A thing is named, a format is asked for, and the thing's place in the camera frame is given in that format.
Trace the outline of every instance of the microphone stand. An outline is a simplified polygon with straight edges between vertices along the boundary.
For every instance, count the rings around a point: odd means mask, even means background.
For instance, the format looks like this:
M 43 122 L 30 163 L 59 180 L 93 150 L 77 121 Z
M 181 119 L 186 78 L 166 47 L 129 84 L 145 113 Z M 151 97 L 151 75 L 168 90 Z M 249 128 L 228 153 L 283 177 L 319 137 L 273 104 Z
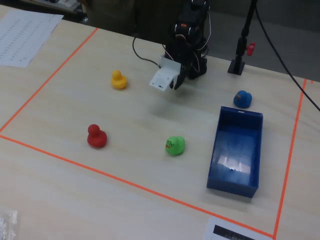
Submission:
M 249 27 L 251 24 L 252 17 L 255 12 L 255 8 L 258 0 L 251 0 L 250 8 L 248 15 L 246 16 L 244 27 L 241 31 L 241 37 L 238 39 L 238 44 L 236 46 L 236 57 L 231 61 L 231 64 L 228 69 L 228 73 L 241 75 L 245 66 L 245 62 L 242 61 L 242 56 L 245 54 L 245 51 L 248 50 L 248 55 L 251 56 L 255 43 L 251 43 L 250 46 L 247 46 L 247 36 L 249 35 Z

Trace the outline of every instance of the plastic bag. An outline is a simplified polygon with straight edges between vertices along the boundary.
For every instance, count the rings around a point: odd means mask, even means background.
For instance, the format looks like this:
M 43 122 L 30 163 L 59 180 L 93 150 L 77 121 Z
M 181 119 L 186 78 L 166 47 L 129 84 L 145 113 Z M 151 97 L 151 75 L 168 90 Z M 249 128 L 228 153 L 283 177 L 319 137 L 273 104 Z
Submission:
M 0 214 L 0 240 L 16 240 L 17 211 Z

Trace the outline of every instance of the orange tape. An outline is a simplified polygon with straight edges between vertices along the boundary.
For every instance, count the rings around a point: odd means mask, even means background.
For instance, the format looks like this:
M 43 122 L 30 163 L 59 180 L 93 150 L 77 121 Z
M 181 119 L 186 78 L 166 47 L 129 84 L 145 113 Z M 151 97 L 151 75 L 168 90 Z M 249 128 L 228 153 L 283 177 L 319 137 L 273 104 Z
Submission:
M 205 214 L 208 214 L 208 215 L 211 215 L 211 216 L 220 218 L 220 219 L 223 219 L 223 220 L 225 220 L 225 221 L 228 221 L 228 222 L 230 222 L 230 223 L 239 225 L 239 226 L 241 226 L 241 227 L 244 227 L 244 228 L 246 228 L 246 229 L 252 230 L 252 231 L 257 232 L 257 233 L 259 233 L 259 234 L 265 235 L 265 236 L 267 236 L 267 237 L 270 237 L 270 238 L 273 237 L 273 235 L 270 234 L 270 233 L 261 231 L 261 230 L 259 230 L 259 229 L 257 229 L 257 228 L 252 227 L 252 226 L 249 226 L 249 225 L 246 225 L 246 224 L 244 224 L 244 223 L 241 223 L 241 222 L 232 220 L 232 219 L 227 218 L 227 217 L 225 217 L 225 216 L 222 216 L 222 215 L 216 214 L 216 213 L 214 213 L 214 212 L 205 210 L 205 209 L 203 209 L 203 208 L 200 208 L 200 207 L 191 205 L 191 204 L 186 203 L 186 202 L 184 202 L 184 201 L 178 200 L 178 199 L 173 198 L 173 197 L 171 197 L 171 196 L 167 196 L 167 195 L 162 194 L 162 193 L 160 193 L 160 192 L 151 190 L 151 189 L 149 189 L 149 188 L 146 188 L 146 187 L 141 186 L 141 185 L 139 185 L 139 184 L 136 184 L 136 183 L 134 183 L 134 182 L 131 182 L 131 181 L 125 180 L 125 179 L 123 179 L 123 178 L 120 178 L 120 177 L 111 175 L 111 174 L 109 174 L 109 173 L 106 173 L 106 172 L 104 172 L 104 171 L 95 169 L 95 168 L 93 168 L 93 167 L 90 167 L 90 166 L 87 166 L 87 165 L 78 163 L 78 162 L 76 162 L 76 161 L 72 161 L 72 160 L 67 159 L 67 158 L 65 158 L 65 157 L 62 157 L 62 156 L 58 156 L 58 155 L 56 155 L 56 154 L 53 154 L 53 153 L 50 153 L 50 152 L 48 152 L 48 151 L 42 150 L 42 149 L 37 148 L 37 147 L 35 147 L 35 146 L 31 146 L 31 145 L 26 144 L 26 143 L 23 143 L 23 142 L 21 142 L 21 141 L 14 140 L 14 139 L 9 138 L 9 137 L 7 137 L 7 136 L 0 135 L 0 138 L 5 139 L 5 140 L 8 140 L 8 141 L 13 142 L 13 143 L 16 143 L 16 144 L 19 144 L 19 145 L 22 145 L 22 146 L 27 147 L 27 148 L 33 149 L 33 150 L 38 151 L 38 152 L 40 152 L 40 153 L 43 153 L 43 154 L 46 154 L 46 155 L 48 155 L 48 156 L 54 157 L 54 158 L 56 158 L 56 159 L 65 161 L 65 162 L 67 162 L 67 163 L 76 165 L 76 166 L 78 166 L 78 167 L 80 167 L 80 168 L 84 168 L 84 169 L 90 170 L 90 171 L 92 171 L 92 172 L 95 172 L 95 173 L 97 173 L 97 174 L 104 175 L 104 176 L 109 177 L 109 178 L 111 178 L 111 179 L 114 179 L 114 180 L 120 181 L 120 182 L 122 182 L 122 183 L 128 184 L 128 185 L 130 185 L 130 186 L 132 186 L 132 187 L 141 189 L 141 190 L 143 190 L 143 191 L 146 191 L 146 192 L 148 192 L 148 193 L 157 195 L 157 196 L 162 197 L 162 198 L 164 198 L 164 199 L 173 201 L 173 202 L 175 202 L 175 203 L 177 203 L 177 204 L 184 205 L 184 206 L 186 206 L 186 207 L 188 207 L 188 208 L 191 208 L 191 209 L 194 209 L 194 210 L 203 212 L 203 213 L 205 213 Z
M 26 107 L 26 105 L 41 91 L 41 89 L 60 71 L 60 69 L 79 51 L 79 49 L 82 48 L 82 46 L 83 46 L 97 31 L 98 31 L 98 28 L 96 28 L 96 29 L 81 43 L 81 45 L 79 45 L 79 46 L 76 48 L 76 50 L 61 64 L 61 66 L 60 66 L 57 70 L 54 71 L 54 73 L 39 87 L 39 89 L 38 89 L 37 91 L 35 91 L 35 93 L 19 108 L 19 110 L 3 125 L 3 127 L 0 128 L 0 133 L 11 123 L 11 121 Z M 305 90 L 306 84 L 307 84 L 307 80 L 304 79 L 303 87 L 302 87 L 303 90 Z M 76 166 L 78 166 L 78 167 L 81 167 L 81 168 L 90 170 L 90 171 L 95 172 L 95 173 L 97 173 L 97 174 L 104 175 L 104 176 L 106 176 L 106 177 L 109 177 L 109 178 L 112 178 L 112 179 L 114 179 L 114 180 L 120 181 L 120 182 L 122 182 L 122 183 L 128 184 L 128 185 L 130 185 L 130 186 L 132 186 L 132 187 L 141 189 L 141 190 L 143 190 L 143 191 L 149 192 L 149 193 L 151 193 L 151 194 L 154 194 L 154 195 L 157 195 L 157 196 L 159 196 L 159 197 L 165 198 L 165 199 L 167 199 L 167 200 L 173 201 L 173 202 L 175 202 L 175 203 L 181 204 L 181 205 L 186 206 L 186 207 L 188 207 L 188 208 L 191 208 L 191 209 L 200 211 L 200 212 L 202 212 L 202 213 L 205 213 L 205 214 L 208 214 L 208 215 L 211 215 L 211 216 L 220 218 L 220 219 L 222 219 L 222 220 L 228 221 L 228 222 L 230 222 L 230 223 L 239 225 L 239 226 L 241 226 L 241 227 L 247 228 L 247 229 L 249 229 L 249 230 L 251 230 L 251 231 L 257 232 L 257 233 L 259 233 L 259 234 L 265 235 L 265 236 L 267 236 L 267 237 L 269 237 L 269 238 L 273 238 L 273 239 L 275 240 L 276 237 L 277 237 L 277 233 L 278 233 L 278 228 L 279 228 L 279 223 L 280 223 L 280 217 L 281 217 L 282 208 L 283 208 L 284 199 L 285 199 L 285 193 L 286 193 L 286 188 L 287 188 L 287 182 L 288 182 L 288 176 L 289 176 L 291 158 L 292 158 L 293 149 L 294 149 L 294 145 L 295 145 L 295 138 L 296 138 L 296 132 L 297 132 L 297 127 L 298 127 L 298 121 L 299 121 L 299 116 L 300 116 L 300 111 L 301 111 L 301 106 L 302 106 L 303 97 L 304 97 L 304 94 L 301 92 L 301 94 L 300 94 L 300 100 L 299 100 L 299 105 L 298 105 L 298 109 L 297 109 L 297 113 L 296 113 L 296 117 L 295 117 L 294 127 L 293 127 L 293 133 L 292 133 L 292 137 L 291 137 L 291 144 L 290 144 L 290 150 L 289 150 L 289 155 L 288 155 L 288 161 L 287 161 L 287 165 L 286 165 L 286 170 L 285 170 L 285 175 L 284 175 L 284 182 L 283 182 L 283 186 L 282 186 L 281 198 L 280 198 L 280 203 L 279 203 L 278 212 L 277 212 L 277 216 L 276 216 L 276 221 L 275 221 L 275 227 L 274 227 L 273 235 L 270 234 L 270 233 L 264 232 L 264 231 L 262 231 L 262 230 L 259 230 L 259 229 L 257 229 L 257 228 L 254 228 L 254 227 L 252 227 L 252 226 L 246 225 L 246 224 L 244 224 L 244 223 L 241 223 L 241 222 L 232 220 L 232 219 L 230 219 L 230 218 L 228 218 L 228 217 L 225 217 L 225 216 L 216 214 L 216 213 L 214 213 L 214 212 L 205 210 L 205 209 L 203 209 L 203 208 L 200 208 L 200 207 L 191 205 L 191 204 L 186 203 L 186 202 L 184 202 L 184 201 L 178 200 L 178 199 L 176 199 L 176 198 L 167 196 L 167 195 L 162 194 L 162 193 L 160 193 L 160 192 L 157 192 L 157 191 L 154 191 L 154 190 L 152 190 L 152 189 L 146 188 L 146 187 L 144 187 L 144 186 L 138 185 L 138 184 L 136 184 L 136 183 L 134 183 L 134 182 L 130 182 L 130 181 L 128 181 L 128 180 L 125 180 L 125 179 L 122 179 L 122 178 L 120 178 L 120 177 L 111 175 L 111 174 L 109 174 L 109 173 L 103 172 L 103 171 L 98 170 L 98 169 L 95 169 L 95 168 L 93 168 L 93 167 L 90 167 L 90 166 L 87 166 L 87 165 L 78 163 L 78 162 L 76 162 L 76 161 L 72 161 L 72 160 L 67 159 L 67 158 L 65 158 L 65 157 L 58 156 L 58 155 L 56 155 L 56 154 L 50 153 L 50 152 L 45 151 L 45 150 L 42 150 L 42 149 L 40 149 L 40 148 L 31 146 L 31 145 L 26 144 L 26 143 L 23 143 L 23 142 L 20 142 L 20 141 L 18 141 L 18 140 L 15 140 L 15 139 L 12 139 L 12 138 L 3 136 L 3 135 L 0 135 L 0 138 L 5 139 L 5 140 L 8 140 L 8 141 L 13 142 L 13 143 L 16 143 L 16 144 L 19 144 L 19 145 L 22 145 L 22 146 L 27 147 L 27 148 L 33 149 L 33 150 L 35 150 L 35 151 L 38 151 L 38 152 L 43 153 L 43 154 L 46 154 L 46 155 L 51 156 L 51 157 L 53 157 L 53 158 L 56 158 L 56 159 L 65 161 L 65 162 L 67 162 L 67 163 L 76 165 Z
M 302 89 L 303 89 L 303 90 L 306 89 L 306 85 L 307 85 L 307 79 L 304 79 L 303 86 L 302 86 Z M 292 153 L 293 153 L 293 151 L 294 151 L 295 138 L 296 138 L 298 121 L 299 121 L 299 116 L 300 116 L 300 111 L 301 111 L 301 106 L 302 106 L 302 101 L 303 101 L 303 99 L 304 99 L 304 93 L 301 92 L 301 94 L 300 94 L 300 101 L 299 101 L 298 109 L 297 109 L 297 111 L 296 111 L 295 122 L 294 122 L 292 137 L 291 137 L 291 144 L 290 144 L 288 162 L 286 163 L 286 169 L 285 169 L 285 175 L 284 175 L 284 181 L 283 181 L 283 186 L 282 186 L 282 193 L 281 193 L 281 198 L 280 198 L 278 213 L 277 213 L 277 215 L 276 215 L 276 220 L 275 220 L 275 226 L 274 226 L 273 237 L 272 237 L 274 240 L 275 240 L 276 237 L 277 237 L 278 228 L 279 228 L 279 223 L 280 223 L 280 217 L 281 217 L 281 212 L 282 212 L 282 207 L 283 207 L 283 205 L 284 205 L 284 199 L 285 199 L 285 194 L 286 194 L 286 188 L 287 188 L 287 182 L 288 182 L 288 176 L 289 176 L 291 158 L 292 158 Z
M 96 28 L 81 44 L 74 50 L 74 52 L 60 65 L 60 67 L 54 71 L 54 73 L 39 87 L 37 91 L 19 108 L 18 111 L 0 128 L 0 133 L 11 123 L 11 121 L 24 109 L 27 104 L 44 88 L 44 86 L 60 71 L 60 69 L 82 48 L 82 46 L 88 42 L 88 40 L 98 31 Z

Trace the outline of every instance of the wire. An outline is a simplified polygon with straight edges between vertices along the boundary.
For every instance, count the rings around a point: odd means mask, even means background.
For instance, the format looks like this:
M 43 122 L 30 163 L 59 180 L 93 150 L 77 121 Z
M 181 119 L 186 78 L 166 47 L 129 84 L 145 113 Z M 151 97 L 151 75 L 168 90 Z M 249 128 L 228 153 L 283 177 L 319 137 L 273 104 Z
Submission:
M 204 58 L 205 56 L 208 55 L 208 53 L 209 53 L 209 47 L 206 48 L 206 53 L 202 57 Z
M 203 47 L 199 48 L 198 51 L 204 49 L 205 46 L 207 46 L 208 42 L 209 42 L 209 39 L 211 37 L 211 18 L 210 18 L 210 14 L 207 13 L 208 16 L 209 16 L 209 30 L 210 30 L 210 34 L 209 34 L 209 37 L 208 37 L 208 40 L 206 41 L 206 43 L 203 45 Z
M 198 58 L 198 56 L 197 56 L 197 54 L 196 54 L 195 52 L 193 52 L 193 53 L 194 53 L 195 58 L 196 58 L 196 60 L 197 60 L 197 62 L 198 62 L 198 70 L 195 68 L 195 66 L 193 66 L 193 68 L 194 68 L 194 70 L 195 70 L 196 72 L 200 72 L 199 58 Z
M 297 82 L 297 80 L 294 78 L 294 76 L 292 76 L 292 74 L 290 73 L 290 71 L 288 70 L 287 66 L 285 65 L 284 61 L 282 60 L 282 58 L 280 57 L 278 51 L 276 50 L 275 46 L 273 45 L 273 43 L 271 42 L 267 32 L 266 32 L 266 29 L 261 21 L 261 18 L 259 16 L 259 13 L 258 13 L 258 9 L 257 9 L 257 6 L 255 6 L 255 14 L 256 14 L 256 17 L 258 18 L 258 21 L 261 25 L 261 28 L 262 28 L 262 31 L 264 32 L 264 35 L 266 37 L 266 39 L 268 40 L 269 44 L 271 45 L 273 51 L 275 52 L 276 56 L 278 57 L 278 59 L 280 60 L 282 66 L 284 67 L 284 69 L 286 70 L 286 72 L 289 74 L 289 76 L 292 78 L 292 80 L 294 81 L 294 83 L 298 86 L 298 88 L 301 90 L 301 92 L 303 92 L 303 94 L 306 96 L 307 99 L 309 99 L 309 101 L 316 107 L 316 109 L 318 109 L 318 111 L 320 112 L 320 108 L 318 107 L 317 104 L 315 104 L 315 102 L 308 96 L 308 94 L 303 90 L 303 88 L 299 85 L 299 83 Z
M 176 34 L 175 37 L 182 37 L 182 38 L 185 40 L 186 44 L 188 44 L 189 46 L 191 46 L 191 44 L 188 43 L 186 37 L 185 37 L 183 34 Z
M 172 59 L 172 61 L 174 61 L 174 58 L 167 52 L 165 45 L 162 44 L 162 47 L 163 47 L 165 53 L 168 54 L 168 56 Z
M 140 58 L 140 59 L 142 59 L 142 60 L 145 60 L 145 61 L 148 61 L 148 62 L 150 62 L 150 63 L 153 63 L 153 64 L 157 65 L 159 68 L 161 68 L 161 67 L 159 66 L 159 64 L 156 63 L 155 61 L 152 61 L 152 60 L 147 59 L 147 58 L 140 57 L 140 56 L 138 55 L 138 53 L 137 53 L 136 50 L 135 50 L 135 41 L 136 41 L 136 37 L 135 37 L 135 38 L 133 39 L 133 41 L 132 41 L 132 49 L 133 49 L 135 55 L 136 55 L 138 58 Z

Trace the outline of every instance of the blue plastic box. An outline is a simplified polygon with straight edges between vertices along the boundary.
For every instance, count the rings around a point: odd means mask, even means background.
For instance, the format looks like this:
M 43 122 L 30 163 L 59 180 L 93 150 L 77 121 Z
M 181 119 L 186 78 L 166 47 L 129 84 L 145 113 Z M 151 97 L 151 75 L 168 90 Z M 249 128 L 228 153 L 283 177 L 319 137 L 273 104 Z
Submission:
M 222 106 L 207 188 L 252 198 L 259 187 L 262 113 Z

